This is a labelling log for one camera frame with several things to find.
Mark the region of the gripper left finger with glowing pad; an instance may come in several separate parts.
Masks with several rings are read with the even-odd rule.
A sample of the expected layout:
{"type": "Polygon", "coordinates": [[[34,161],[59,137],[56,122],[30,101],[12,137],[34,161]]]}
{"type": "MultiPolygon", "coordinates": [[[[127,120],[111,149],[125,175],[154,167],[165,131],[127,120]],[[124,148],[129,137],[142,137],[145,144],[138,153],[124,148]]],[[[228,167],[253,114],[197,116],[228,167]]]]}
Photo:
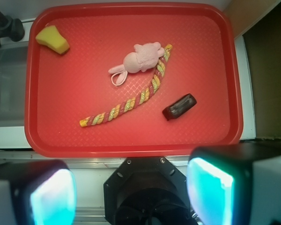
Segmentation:
{"type": "Polygon", "coordinates": [[[0,225],[71,225],[77,191],[61,160],[0,164],[0,225]]]}

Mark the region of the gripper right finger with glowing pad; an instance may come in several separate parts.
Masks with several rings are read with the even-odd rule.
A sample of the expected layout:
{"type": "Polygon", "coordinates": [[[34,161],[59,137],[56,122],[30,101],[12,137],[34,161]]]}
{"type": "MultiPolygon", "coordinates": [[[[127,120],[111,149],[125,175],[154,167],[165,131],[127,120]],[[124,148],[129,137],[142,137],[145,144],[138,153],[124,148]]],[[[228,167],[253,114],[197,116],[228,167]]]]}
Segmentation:
{"type": "Polygon", "coordinates": [[[281,225],[281,143],[197,147],[186,188],[205,225],[281,225]]]}

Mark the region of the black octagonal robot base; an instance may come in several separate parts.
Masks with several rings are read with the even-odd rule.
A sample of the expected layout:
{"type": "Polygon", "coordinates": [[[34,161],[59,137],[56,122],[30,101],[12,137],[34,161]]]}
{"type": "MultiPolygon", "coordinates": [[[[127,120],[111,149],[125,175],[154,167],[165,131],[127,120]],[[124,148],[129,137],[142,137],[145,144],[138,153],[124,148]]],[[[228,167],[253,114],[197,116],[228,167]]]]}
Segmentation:
{"type": "Polygon", "coordinates": [[[105,181],[112,225],[196,225],[186,176],[164,157],[129,157],[105,181]]]}

